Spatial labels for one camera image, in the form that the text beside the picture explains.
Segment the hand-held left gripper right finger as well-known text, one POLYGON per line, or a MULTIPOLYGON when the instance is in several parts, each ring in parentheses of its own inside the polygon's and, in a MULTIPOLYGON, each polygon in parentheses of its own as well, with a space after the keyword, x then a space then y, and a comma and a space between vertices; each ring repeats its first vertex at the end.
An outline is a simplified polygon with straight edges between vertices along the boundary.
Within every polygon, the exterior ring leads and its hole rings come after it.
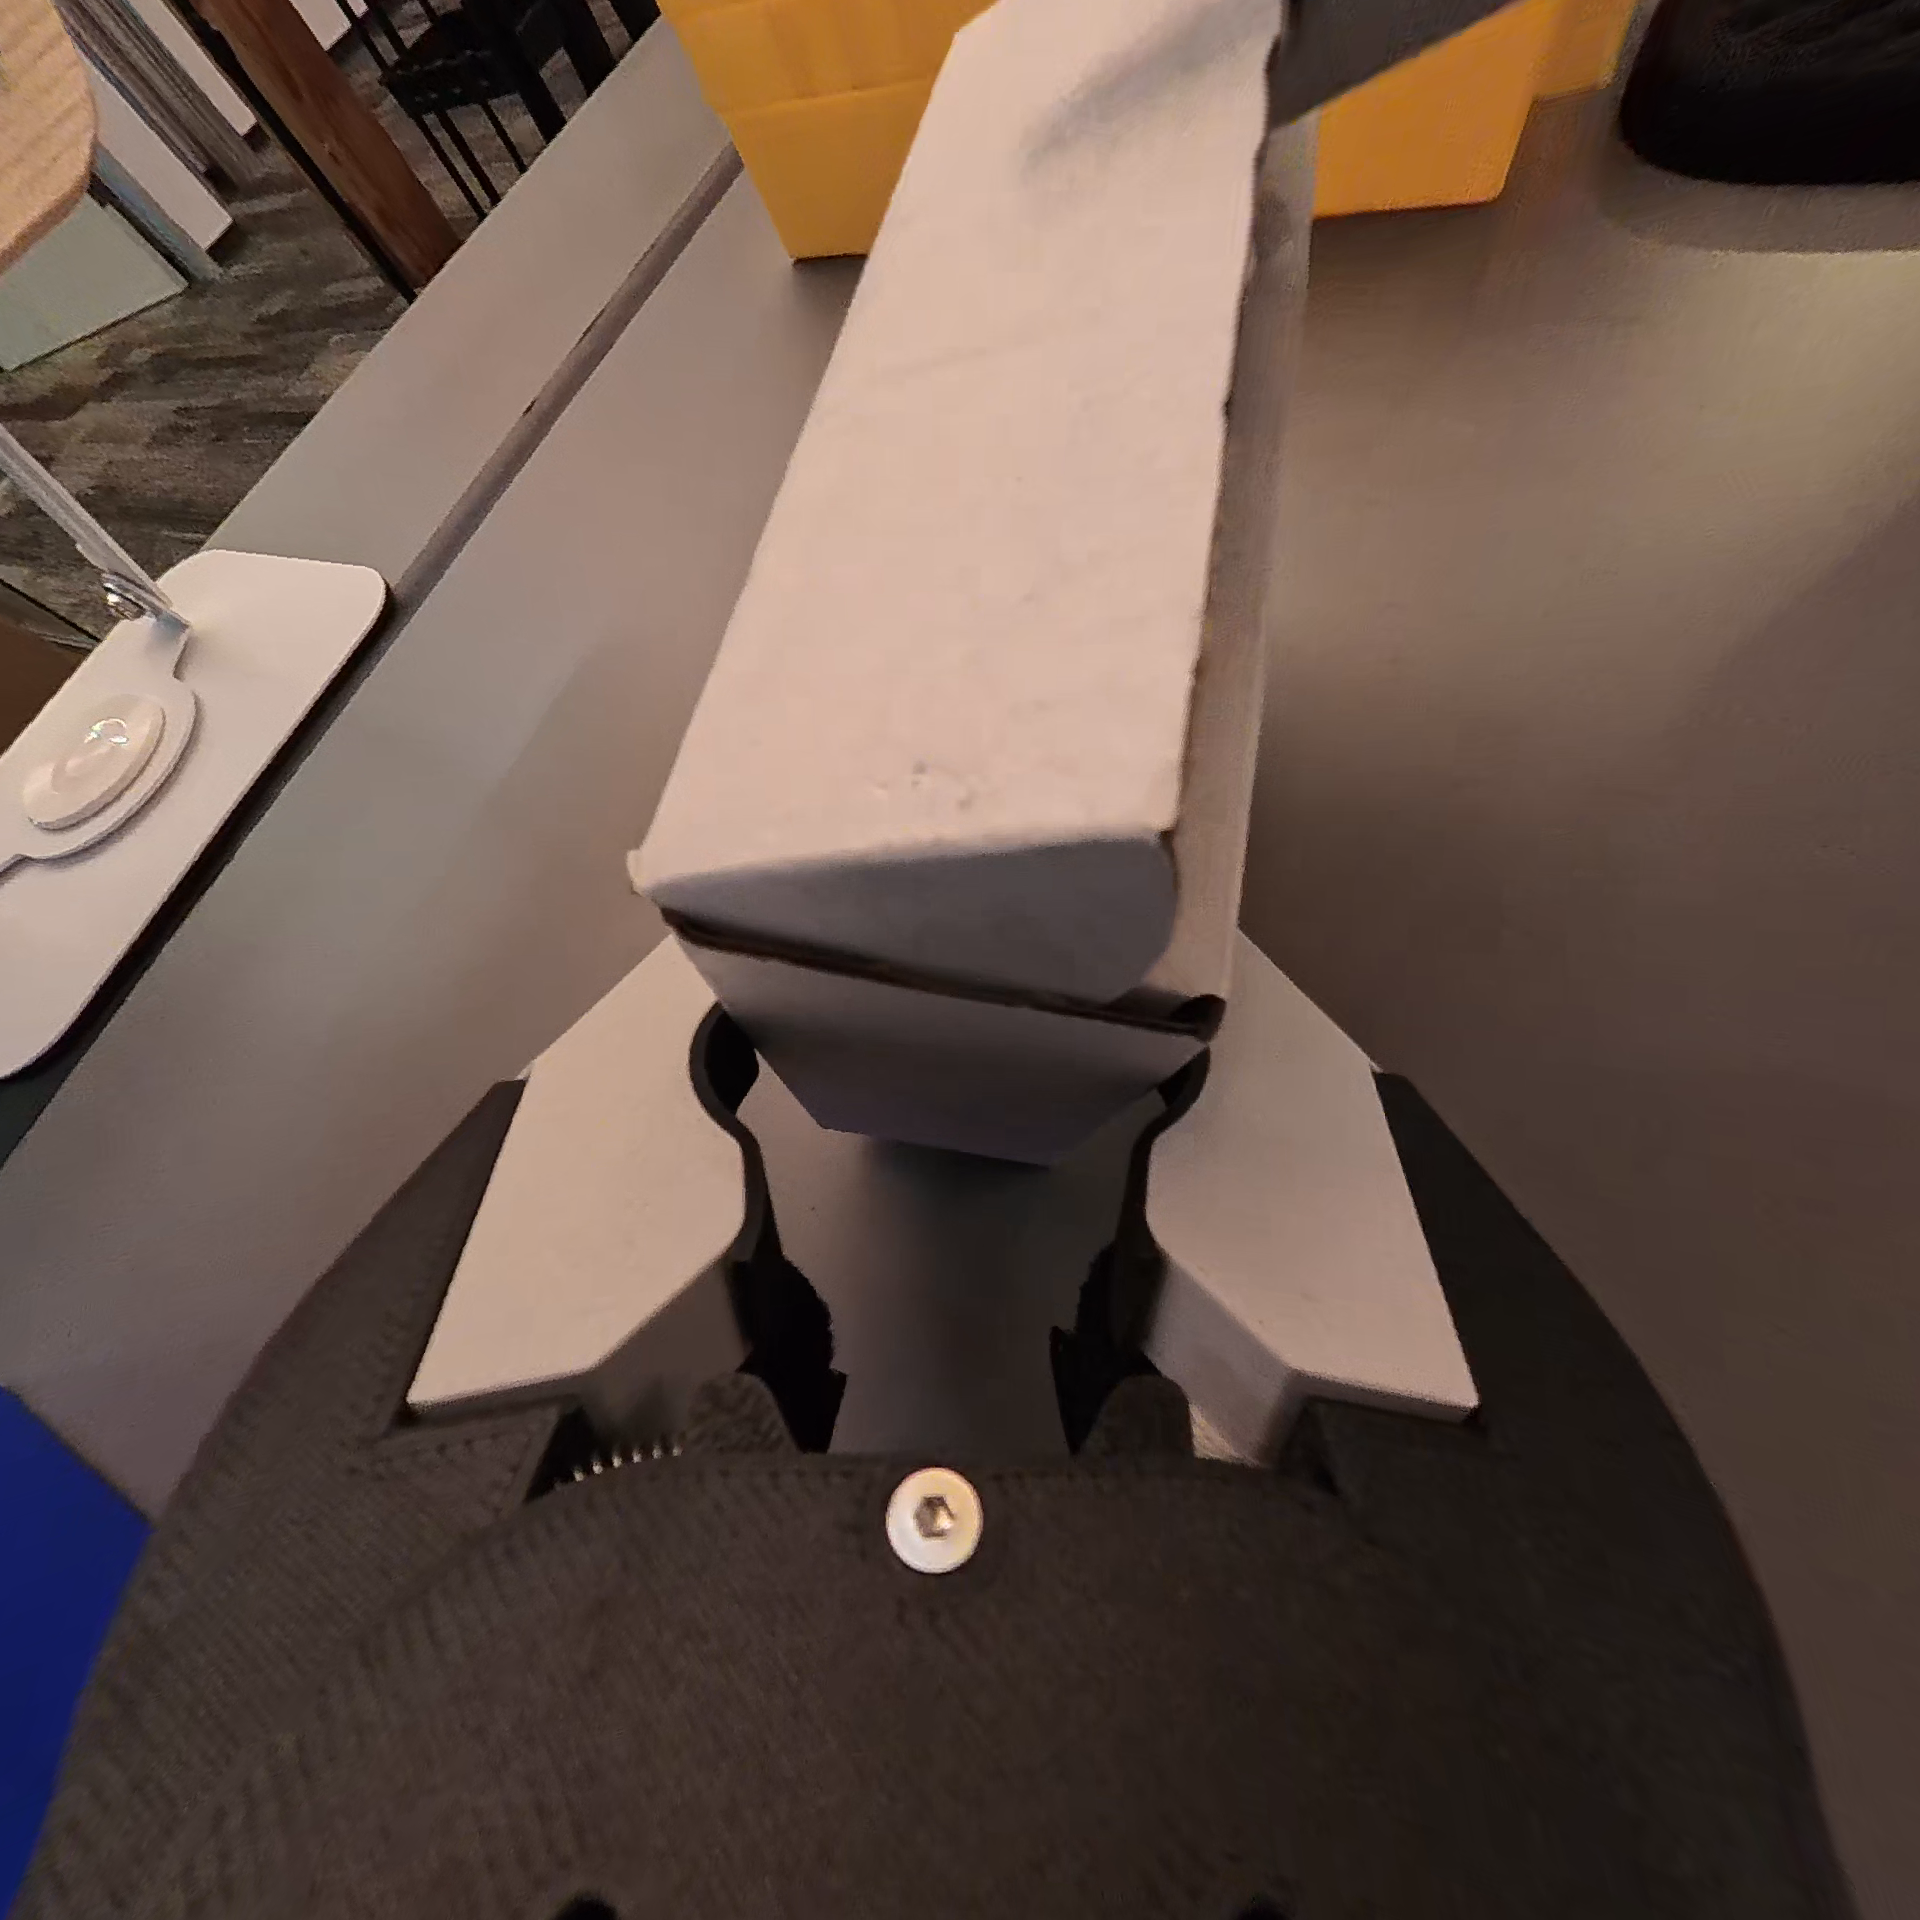
POLYGON ((1229 937, 1222 1019, 1156 1091, 1117 1234, 1054 1329, 1070 1450, 1092 1450, 1145 1374, 1168 1374, 1194 1450, 1229 1467, 1278 1467, 1306 1408, 1482 1408, 1385 1083, 1257 937, 1229 937))

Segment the black metal rack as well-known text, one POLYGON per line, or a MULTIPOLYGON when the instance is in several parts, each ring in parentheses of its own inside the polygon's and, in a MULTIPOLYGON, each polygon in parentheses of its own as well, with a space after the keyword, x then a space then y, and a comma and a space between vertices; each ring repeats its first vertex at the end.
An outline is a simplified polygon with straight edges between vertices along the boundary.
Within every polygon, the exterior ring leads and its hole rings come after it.
POLYGON ((421 190, 467 242, 509 202, 509 190, 558 144, 558 129, 613 82, 633 35, 661 28, 661 6, 654 0, 326 0, 326 6, 300 6, 300 20, 326 35, 357 100, 384 120, 403 158, 421 171, 421 190))

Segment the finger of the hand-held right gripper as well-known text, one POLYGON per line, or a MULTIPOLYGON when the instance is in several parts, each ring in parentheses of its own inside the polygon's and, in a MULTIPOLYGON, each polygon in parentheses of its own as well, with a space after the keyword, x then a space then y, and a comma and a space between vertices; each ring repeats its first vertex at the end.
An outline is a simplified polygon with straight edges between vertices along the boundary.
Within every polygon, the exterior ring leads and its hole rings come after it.
POLYGON ((1270 120, 1296 129, 1385 70, 1487 20, 1500 6, 1501 0, 1282 0, 1270 48, 1270 120))

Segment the brown wooden beam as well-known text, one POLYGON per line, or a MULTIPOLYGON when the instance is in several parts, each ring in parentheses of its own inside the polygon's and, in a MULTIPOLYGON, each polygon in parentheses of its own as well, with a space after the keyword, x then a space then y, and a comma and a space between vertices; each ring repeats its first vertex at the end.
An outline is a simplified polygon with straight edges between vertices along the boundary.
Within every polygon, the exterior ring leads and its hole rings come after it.
POLYGON ((384 120, 357 100, 326 35, 295 0, 196 0, 206 50, 236 77, 279 153, 318 182, 318 196, 351 222, 367 260, 406 304, 463 252, 451 222, 403 158, 384 120))

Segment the black quilted wrist rest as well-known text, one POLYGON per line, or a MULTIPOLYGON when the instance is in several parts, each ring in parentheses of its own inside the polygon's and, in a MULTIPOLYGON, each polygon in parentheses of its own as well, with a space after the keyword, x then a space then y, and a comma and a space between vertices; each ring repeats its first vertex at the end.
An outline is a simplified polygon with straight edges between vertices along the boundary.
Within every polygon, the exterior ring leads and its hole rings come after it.
POLYGON ((1619 134, 1688 182, 1920 182, 1920 6, 1661 0, 1619 90, 1619 134))

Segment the white cardboard mailer box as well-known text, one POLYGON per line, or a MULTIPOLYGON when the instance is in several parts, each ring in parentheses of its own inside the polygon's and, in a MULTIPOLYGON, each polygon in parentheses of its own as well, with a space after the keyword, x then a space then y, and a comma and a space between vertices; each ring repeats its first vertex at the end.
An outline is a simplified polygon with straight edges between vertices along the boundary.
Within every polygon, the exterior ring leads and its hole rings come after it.
POLYGON ((1306 304, 1282 6, 984 6, 625 855, 830 1132, 1057 1161, 1222 1019, 1306 304))

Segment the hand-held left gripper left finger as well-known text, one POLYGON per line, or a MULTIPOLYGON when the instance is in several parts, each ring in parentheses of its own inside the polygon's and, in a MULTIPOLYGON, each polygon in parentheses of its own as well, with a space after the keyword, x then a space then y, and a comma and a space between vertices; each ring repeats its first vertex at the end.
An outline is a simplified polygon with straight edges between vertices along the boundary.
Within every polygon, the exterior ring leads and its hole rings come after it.
POLYGON ((708 1374, 760 1374, 804 1450, 830 1441, 830 1311, 789 1263, 740 1129, 760 1044, 679 952, 654 952, 525 1083, 406 1412, 577 1408, 664 1450, 708 1374))

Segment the blue plastic bin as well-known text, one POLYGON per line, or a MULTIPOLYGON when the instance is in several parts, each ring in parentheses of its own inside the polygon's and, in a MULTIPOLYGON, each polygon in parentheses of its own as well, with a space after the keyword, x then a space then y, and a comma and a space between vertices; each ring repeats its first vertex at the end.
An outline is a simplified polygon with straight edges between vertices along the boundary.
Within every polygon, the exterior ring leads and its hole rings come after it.
POLYGON ((84 1680, 143 1539, 152 1522, 0 1389, 0 1904, 45 1826, 84 1680))

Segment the yellow plastic bin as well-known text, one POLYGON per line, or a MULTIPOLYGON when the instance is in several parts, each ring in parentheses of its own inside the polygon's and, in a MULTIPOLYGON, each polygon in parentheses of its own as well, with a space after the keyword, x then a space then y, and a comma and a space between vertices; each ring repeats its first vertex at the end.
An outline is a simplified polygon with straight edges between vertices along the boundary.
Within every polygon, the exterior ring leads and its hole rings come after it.
MULTIPOLYGON (((664 0, 789 260, 871 260, 930 82, 984 0, 664 0)), ((1631 0, 1524 0, 1313 120, 1313 222, 1501 196, 1541 100, 1619 77, 1631 0)))

